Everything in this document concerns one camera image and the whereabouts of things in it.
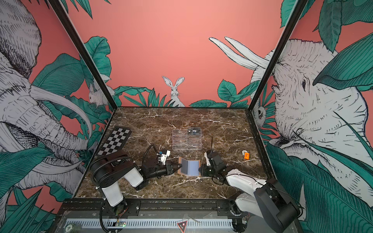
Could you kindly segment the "black VIP card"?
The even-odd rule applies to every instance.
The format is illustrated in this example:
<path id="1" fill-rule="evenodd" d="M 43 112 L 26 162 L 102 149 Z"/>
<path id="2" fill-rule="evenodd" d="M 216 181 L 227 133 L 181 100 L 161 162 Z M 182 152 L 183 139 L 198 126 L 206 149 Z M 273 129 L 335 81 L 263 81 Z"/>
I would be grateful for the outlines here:
<path id="1" fill-rule="evenodd" d="M 191 127 L 187 130 L 187 134 L 191 136 L 197 136 L 202 134 L 202 130 L 200 127 Z"/>

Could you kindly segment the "clear plastic organizer box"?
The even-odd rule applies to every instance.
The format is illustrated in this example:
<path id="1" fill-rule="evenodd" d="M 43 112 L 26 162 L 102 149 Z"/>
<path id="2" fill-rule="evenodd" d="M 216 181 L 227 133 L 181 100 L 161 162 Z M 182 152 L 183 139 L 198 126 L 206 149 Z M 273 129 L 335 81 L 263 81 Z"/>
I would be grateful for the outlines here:
<path id="1" fill-rule="evenodd" d="M 202 134 L 191 136 L 187 134 L 187 130 L 179 129 L 172 130 L 172 148 L 173 150 L 201 150 L 202 149 Z"/>

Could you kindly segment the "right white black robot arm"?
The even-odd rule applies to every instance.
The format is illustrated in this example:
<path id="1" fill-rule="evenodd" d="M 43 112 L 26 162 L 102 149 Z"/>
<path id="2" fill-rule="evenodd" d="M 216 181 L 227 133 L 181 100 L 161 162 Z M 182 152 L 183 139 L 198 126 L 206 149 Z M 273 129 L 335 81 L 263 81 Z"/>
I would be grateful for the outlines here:
<path id="1" fill-rule="evenodd" d="M 243 192 L 234 200 L 234 209 L 263 218 L 276 233 L 284 232 L 301 215 L 301 206 L 278 180 L 263 180 L 245 174 L 226 165 L 216 151 L 205 152 L 205 158 L 207 163 L 199 168 L 203 176 Z"/>

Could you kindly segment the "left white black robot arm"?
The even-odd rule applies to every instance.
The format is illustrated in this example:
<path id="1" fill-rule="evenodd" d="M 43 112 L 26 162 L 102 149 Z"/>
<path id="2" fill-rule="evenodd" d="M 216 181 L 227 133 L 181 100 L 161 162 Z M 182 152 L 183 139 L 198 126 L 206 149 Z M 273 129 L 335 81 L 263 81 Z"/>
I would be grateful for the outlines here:
<path id="1" fill-rule="evenodd" d="M 133 188 L 140 190 L 151 178 L 169 176 L 182 168 L 182 164 L 168 161 L 169 155 L 169 150 L 157 152 L 156 156 L 145 158 L 141 166 L 120 151 L 98 157 L 89 167 L 91 180 L 104 200 L 115 208 L 122 203 L 126 204 L 119 187 L 120 179 L 125 179 Z"/>

